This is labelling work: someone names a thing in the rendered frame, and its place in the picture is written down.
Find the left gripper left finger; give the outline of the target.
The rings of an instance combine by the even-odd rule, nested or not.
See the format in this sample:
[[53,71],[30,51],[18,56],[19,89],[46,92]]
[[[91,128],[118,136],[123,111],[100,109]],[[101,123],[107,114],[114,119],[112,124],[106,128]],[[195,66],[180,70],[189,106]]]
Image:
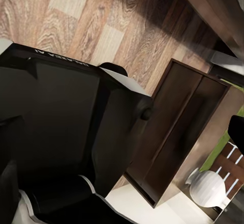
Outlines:
[[0,176],[26,135],[21,115],[0,121]]

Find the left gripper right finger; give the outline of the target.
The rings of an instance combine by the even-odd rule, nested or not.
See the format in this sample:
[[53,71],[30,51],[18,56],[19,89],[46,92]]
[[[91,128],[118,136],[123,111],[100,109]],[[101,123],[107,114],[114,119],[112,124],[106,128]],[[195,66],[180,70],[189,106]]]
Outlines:
[[232,115],[228,134],[244,156],[244,117]]

